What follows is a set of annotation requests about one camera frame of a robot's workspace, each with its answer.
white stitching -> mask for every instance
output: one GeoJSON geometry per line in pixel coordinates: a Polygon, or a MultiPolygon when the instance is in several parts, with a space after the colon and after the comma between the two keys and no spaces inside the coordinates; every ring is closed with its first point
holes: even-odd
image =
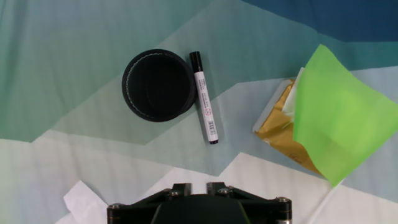
{"type": "Polygon", "coordinates": [[[152,56],[152,55],[163,55],[163,54],[161,54],[161,53],[154,53],[154,54],[145,55],[144,57],[140,58],[138,61],[136,61],[136,62],[134,63],[134,65],[132,65],[132,67],[130,68],[129,73],[127,74],[127,78],[126,78],[126,93],[127,93],[127,97],[129,98],[129,101],[130,101],[132,107],[134,107],[138,112],[140,112],[142,115],[144,115],[144,116],[146,116],[146,117],[148,117],[148,118],[154,118],[154,117],[149,116],[149,115],[143,113],[142,111],[140,111],[140,110],[134,105],[134,103],[133,103],[132,100],[131,100],[130,94],[129,94],[129,85],[128,85],[128,83],[129,83],[130,74],[131,74],[132,70],[134,69],[134,67],[137,65],[137,63],[140,62],[142,59],[144,59],[144,58],[146,58],[146,57],[149,57],[149,56],[152,56]]]}

black round container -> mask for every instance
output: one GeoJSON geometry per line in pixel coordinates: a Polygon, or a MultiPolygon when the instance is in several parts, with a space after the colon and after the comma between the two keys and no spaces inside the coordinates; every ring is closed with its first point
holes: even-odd
{"type": "Polygon", "coordinates": [[[135,57],[123,74],[122,91],[130,109],[148,121],[176,118],[197,96],[193,72],[168,50],[148,50],[135,57]]]}

paper scrap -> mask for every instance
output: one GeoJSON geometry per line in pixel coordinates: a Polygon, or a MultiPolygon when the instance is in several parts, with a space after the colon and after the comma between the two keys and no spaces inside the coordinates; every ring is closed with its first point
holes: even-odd
{"type": "Polygon", "coordinates": [[[77,224],[107,224],[107,204],[81,180],[70,189],[63,200],[77,224]]]}

dark blue fabric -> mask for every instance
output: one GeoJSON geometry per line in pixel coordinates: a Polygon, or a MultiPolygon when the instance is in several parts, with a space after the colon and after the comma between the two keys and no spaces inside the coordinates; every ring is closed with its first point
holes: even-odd
{"type": "Polygon", "coordinates": [[[398,0],[243,0],[345,42],[398,41],[398,0]]]}

white tissue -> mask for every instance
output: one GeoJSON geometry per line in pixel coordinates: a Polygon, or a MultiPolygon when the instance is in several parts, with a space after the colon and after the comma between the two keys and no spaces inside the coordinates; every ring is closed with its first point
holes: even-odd
{"type": "Polygon", "coordinates": [[[74,220],[66,218],[70,222],[57,224],[107,224],[106,209],[107,204],[103,202],[90,188],[81,180],[70,189],[63,197],[68,210],[71,212],[74,220]]]}
{"type": "Polygon", "coordinates": [[[290,116],[292,118],[292,122],[294,121],[294,111],[296,108],[297,85],[299,84],[299,80],[303,72],[304,68],[301,68],[298,72],[296,81],[294,81],[293,87],[286,98],[285,105],[282,108],[283,114],[290,116]]]}

